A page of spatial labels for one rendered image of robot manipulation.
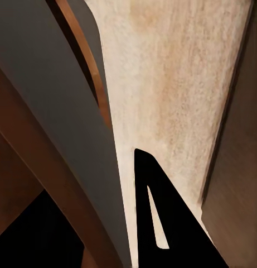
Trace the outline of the trash can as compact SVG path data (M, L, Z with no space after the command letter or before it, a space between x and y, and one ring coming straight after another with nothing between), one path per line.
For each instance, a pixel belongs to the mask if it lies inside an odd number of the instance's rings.
M0 0L0 235L44 189L81 268L133 268L95 17L84 0Z

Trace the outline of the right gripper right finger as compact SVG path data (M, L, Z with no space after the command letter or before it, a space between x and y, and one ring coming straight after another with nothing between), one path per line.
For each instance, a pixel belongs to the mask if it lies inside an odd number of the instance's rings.
M139 268L229 268L153 155L134 150L134 176ZM169 249L156 244L147 186Z

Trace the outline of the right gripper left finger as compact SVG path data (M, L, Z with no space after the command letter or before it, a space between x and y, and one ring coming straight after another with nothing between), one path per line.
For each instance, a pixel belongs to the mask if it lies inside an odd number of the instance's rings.
M81 268L84 250L44 189L0 234L0 268Z

